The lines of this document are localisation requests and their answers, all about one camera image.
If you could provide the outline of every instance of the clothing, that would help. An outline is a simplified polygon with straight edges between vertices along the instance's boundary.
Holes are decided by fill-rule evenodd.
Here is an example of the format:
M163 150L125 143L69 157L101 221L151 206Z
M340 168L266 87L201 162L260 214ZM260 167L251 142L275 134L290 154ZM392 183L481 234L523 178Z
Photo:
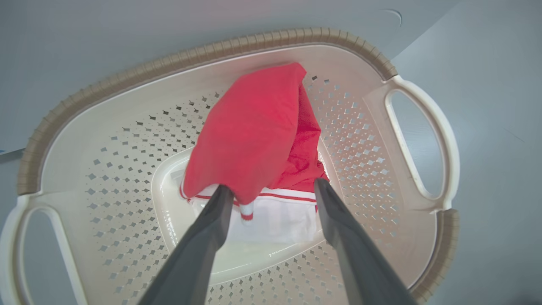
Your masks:
M314 180L327 176L318 161L320 127L302 84L305 74L299 63L292 63L235 81L205 121L181 194L205 199L209 187L226 185L246 222L254 218L257 198L285 199L268 190L311 194L300 200L315 206Z

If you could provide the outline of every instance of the plastic laundry basket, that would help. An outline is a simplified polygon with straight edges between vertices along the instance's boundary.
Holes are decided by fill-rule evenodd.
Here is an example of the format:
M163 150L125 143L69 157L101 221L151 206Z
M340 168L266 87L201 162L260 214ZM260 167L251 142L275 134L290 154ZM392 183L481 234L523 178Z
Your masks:
M450 209L459 180L452 130L435 102L375 47L343 31L311 28L172 54L54 108L29 140L18 203L2 232L4 303L32 304L22 251L37 210L51 218L79 304L137 303L193 220L176 201L176 187L164 183L187 161L209 110L239 76L294 61L307 70L304 84L322 128L318 150L332 186L413 296L425 301L451 264L459 230ZM391 106L397 91L422 110L440 145L444 184L435 198L399 129ZM347 303L336 253L321 235L282 247L225 244L213 270L208 304Z

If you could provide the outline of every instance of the white surface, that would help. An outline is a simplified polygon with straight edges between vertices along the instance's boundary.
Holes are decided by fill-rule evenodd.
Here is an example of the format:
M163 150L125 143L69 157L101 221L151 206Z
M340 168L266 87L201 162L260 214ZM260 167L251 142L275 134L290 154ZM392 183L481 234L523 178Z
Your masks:
M292 27L350 31L393 58L459 0L2 0L0 150L60 100L113 73L204 43ZM393 11L402 14L402 24Z
M461 153L461 232L430 305L542 303L542 2L464 1L393 59L447 115ZM415 107L393 104L428 189L438 146Z
M211 185L189 199L195 216L201 213L217 188L217 184ZM276 195L297 199L280 198ZM233 206L227 242L297 244L315 241L319 219L315 207L314 193L263 188L250 204ZM244 220L242 215L251 215L255 219ZM324 238L319 234L316 240L321 242Z
M207 202L207 200L193 199L189 205L179 195L180 181L176 179L176 176L179 171L184 171L186 168L191 152L192 149L187 149L168 158L156 169L151 182L152 199L158 222L160 223L160 230L170 252L179 243L186 230L196 220ZM216 285L230 281L233 278L240 278L258 272L290 259L324 240L324 236L321 233L321 225L319 224L320 221L318 221L319 234L313 241L305 243L265 242L265 240L271 238L274 238L274 240L277 239L277 236L269 235L269 230L267 232L259 231L265 228L265 225L262 226L262 223L265 224L264 222L267 221L267 218L273 216L259 215L258 212L261 209L259 209L257 202L254 204L253 221L255 223L251 227L247 227L241 223L241 215L236 208L231 211L228 237L224 245L216 253L209 285ZM314 205L310 207L312 208L311 216L315 227L314 231L316 231ZM273 229L274 231L280 229L280 225L275 226ZM283 232L280 236L285 238L286 233Z

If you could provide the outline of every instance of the red stripe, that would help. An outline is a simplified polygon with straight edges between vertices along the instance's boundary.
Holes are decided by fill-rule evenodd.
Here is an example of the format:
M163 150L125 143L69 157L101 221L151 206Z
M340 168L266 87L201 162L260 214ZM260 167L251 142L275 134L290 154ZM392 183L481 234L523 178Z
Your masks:
M259 196L271 196L271 197L284 198L284 199L316 202L316 199L302 198L302 197L292 197L292 196L284 196L284 195L276 195L276 194L270 194L270 193L260 193Z
M200 198L200 199L211 199L211 196L204 196L204 195L196 195L194 198ZM239 206L239 202L237 200L234 200L234 205Z
M316 199L311 199L311 198L303 198L303 197L293 197L293 196L284 196L284 195L276 195L276 194L271 194L271 193L260 193L260 195L258 195L258 197L260 196L271 196L271 197L277 197L277 198L284 198L284 199L291 199L291 200L300 200L300 201L309 201L309 202L316 202ZM204 196L204 195L196 195L194 196L196 198L200 198L200 199L211 199L211 196Z
M182 189L182 186L179 187L179 193L180 193L180 196L181 196L183 199L187 199L187 198L183 195L183 189Z
M252 213L250 215L241 214L241 218L243 220L252 220L253 217L254 217L254 213Z

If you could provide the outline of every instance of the white shirt with red stripe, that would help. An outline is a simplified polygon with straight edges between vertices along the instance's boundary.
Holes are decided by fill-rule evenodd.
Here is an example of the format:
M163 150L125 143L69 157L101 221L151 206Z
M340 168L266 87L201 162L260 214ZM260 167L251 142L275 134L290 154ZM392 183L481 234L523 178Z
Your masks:
M217 187L211 185L192 198L182 192L181 196L199 215ZM317 231L316 210L314 193L264 188L247 205L234 201L228 240L284 244L311 242Z

